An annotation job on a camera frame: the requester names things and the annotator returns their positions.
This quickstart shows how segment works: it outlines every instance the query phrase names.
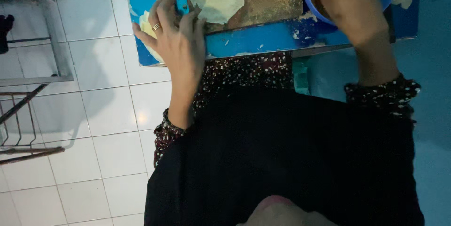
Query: woman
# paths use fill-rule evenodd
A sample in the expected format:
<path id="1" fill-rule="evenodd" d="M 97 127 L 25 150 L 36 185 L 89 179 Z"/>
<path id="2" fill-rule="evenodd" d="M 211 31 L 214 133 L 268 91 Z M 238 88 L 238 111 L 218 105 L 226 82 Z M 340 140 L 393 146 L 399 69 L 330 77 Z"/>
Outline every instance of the woman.
<path id="1" fill-rule="evenodd" d="M 145 225 L 424 225 L 413 178 L 420 85 L 399 73 L 379 0 L 321 0 L 355 47 L 348 103 L 296 94 L 290 54 L 205 63 L 203 22 L 149 21 L 172 78 Z"/>

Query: woman's left hand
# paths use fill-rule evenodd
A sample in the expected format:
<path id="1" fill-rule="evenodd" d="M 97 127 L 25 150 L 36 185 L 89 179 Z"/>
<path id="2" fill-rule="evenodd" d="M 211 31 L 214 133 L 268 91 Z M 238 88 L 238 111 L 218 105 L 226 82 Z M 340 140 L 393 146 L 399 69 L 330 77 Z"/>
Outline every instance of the woman's left hand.
<path id="1" fill-rule="evenodd" d="M 168 118 L 173 125 L 186 129 L 190 125 L 189 110 L 202 77 L 205 63 L 205 40 L 203 25 L 196 13 L 184 15 L 179 27 L 176 24 L 175 0 L 157 0 L 149 14 L 158 39 L 141 31 L 133 23 L 133 31 L 145 45 L 152 47 L 164 60 L 172 79 L 172 96 Z"/>

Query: wrist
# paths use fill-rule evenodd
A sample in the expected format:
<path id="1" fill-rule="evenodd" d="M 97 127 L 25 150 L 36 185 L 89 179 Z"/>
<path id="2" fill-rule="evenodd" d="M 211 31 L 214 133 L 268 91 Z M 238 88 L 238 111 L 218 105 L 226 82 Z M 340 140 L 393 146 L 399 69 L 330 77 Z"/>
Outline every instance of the wrist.
<path id="1" fill-rule="evenodd" d="M 194 93 L 187 94 L 172 87 L 171 102 L 169 104 L 168 119 L 181 129 L 187 129 L 191 125 L 191 106 Z"/>

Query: gold ring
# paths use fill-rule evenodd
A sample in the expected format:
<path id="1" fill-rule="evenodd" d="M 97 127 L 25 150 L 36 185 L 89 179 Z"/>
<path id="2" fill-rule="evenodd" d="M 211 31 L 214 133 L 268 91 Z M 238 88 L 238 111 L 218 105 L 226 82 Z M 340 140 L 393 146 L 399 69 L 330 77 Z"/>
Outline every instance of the gold ring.
<path id="1" fill-rule="evenodd" d="M 157 24 L 155 24 L 154 27 L 152 27 L 152 29 L 153 29 L 154 31 L 158 30 L 159 28 L 161 28 L 161 24 L 160 24 L 160 23 L 157 23 Z"/>

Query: polka dot sleeve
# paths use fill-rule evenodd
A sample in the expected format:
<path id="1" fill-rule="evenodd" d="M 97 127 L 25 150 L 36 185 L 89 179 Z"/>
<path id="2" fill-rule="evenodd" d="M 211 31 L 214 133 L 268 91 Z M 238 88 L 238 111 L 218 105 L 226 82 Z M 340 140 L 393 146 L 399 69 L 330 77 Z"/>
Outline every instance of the polka dot sleeve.
<path id="1" fill-rule="evenodd" d="M 172 125 L 172 123 L 169 121 L 168 110 L 169 109 L 166 109 L 163 112 L 163 121 L 153 131 L 153 134 L 155 134 L 156 136 L 155 152 L 153 158 L 154 167 L 158 165 L 158 161 L 163 157 L 164 150 L 172 143 L 174 143 L 174 141 L 178 137 L 183 136 L 185 133 L 185 130 Z"/>
<path id="2" fill-rule="evenodd" d="M 420 92 L 421 86 L 414 80 L 406 80 L 403 74 L 383 85 L 365 87 L 356 83 L 345 85 L 346 100 L 358 107 L 374 107 L 398 118 L 410 119 L 414 109 L 410 101 Z"/>

